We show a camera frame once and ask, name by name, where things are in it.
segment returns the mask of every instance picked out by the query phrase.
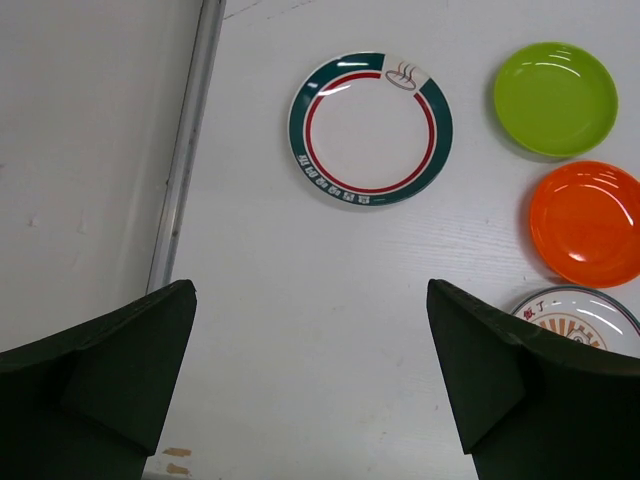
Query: table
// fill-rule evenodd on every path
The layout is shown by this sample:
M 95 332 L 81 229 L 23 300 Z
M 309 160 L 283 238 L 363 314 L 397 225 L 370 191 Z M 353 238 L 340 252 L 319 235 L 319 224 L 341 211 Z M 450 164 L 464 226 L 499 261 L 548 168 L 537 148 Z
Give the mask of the table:
M 620 112 L 585 158 L 636 177 L 635 0 L 229 0 L 173 278 L 199 310 L 159 454 L 194 479 L 474 479 L 425 310 L 445 278 L 500 308 L 558 279 L 524 225 L 558 164 L 496 124 L 492 79 L 516 49 L 577 44 L 613 75 Z M 449 161 L 425 191 L 359 209 L 296 166 L 285 125 L 306 76 L 344 52 L 395 53 L 440 85 Z M 636 280 L 609 290 L 640 312 Z

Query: plate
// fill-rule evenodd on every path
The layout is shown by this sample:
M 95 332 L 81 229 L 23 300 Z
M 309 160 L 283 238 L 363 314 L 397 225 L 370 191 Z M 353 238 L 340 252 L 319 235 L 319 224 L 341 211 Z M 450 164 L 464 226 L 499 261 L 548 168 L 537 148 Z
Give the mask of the plate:
M 453 124 L 438 85 L 383 53 L 327 62 L 305 80 L 289 113 L 289 142 L 313 184 L 356 205 L 415 195 L 440 173 Z
M 640 184 L 605 163 L 561 167 L 538 186 L 529 225 L 538 252 L 571 283 L 613 287 L 640 273 Z
M 518 143 L 553 157 L 598 145 L 618 113 L 607 69 L 564 43 L 538 43 L 515 53 L 498 74 L 494 100 L 498 118 Z
M 640 358 L 640 324 L 622 304 L 597 290 L 547 288 L 511 314 L 576 342 Z

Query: metal strip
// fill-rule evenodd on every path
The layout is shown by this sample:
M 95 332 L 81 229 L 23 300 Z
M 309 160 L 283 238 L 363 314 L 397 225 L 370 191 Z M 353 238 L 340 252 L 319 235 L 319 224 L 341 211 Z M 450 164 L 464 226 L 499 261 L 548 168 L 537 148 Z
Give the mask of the metal strip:
M 191 169 L 200 135 L 225 5 L 226 0 L 202 2 L 147 293 L 171 281 L 182 216 L 191 181 Z

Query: orange plate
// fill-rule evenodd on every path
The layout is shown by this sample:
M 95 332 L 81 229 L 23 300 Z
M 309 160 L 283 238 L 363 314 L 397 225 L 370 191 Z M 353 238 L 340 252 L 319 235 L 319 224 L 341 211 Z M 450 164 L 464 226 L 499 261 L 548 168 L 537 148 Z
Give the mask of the orange plate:
M 538 186 L 531 202 L 533 243 L 572 283 L 606 288 L 640 274 L 640 184 L 619 168 L 576 162 Z

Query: plate with cartoon illustration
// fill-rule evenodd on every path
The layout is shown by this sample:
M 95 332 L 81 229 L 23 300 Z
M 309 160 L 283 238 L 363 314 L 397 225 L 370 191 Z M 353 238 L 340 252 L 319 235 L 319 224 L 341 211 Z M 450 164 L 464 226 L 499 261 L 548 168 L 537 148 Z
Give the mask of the plate with cartoon illustration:
M 640 323 L 622 304 L 597 290 L 547 288 L 521 302 L 512 315 L 576 342 L 640 358 Z
M 405 200 L 444 167 L 453 139 L 447 101 L 415 64 L 383 53 L 333 59 L 302 84 L 289 143 L 307 179 L 355 205 Z

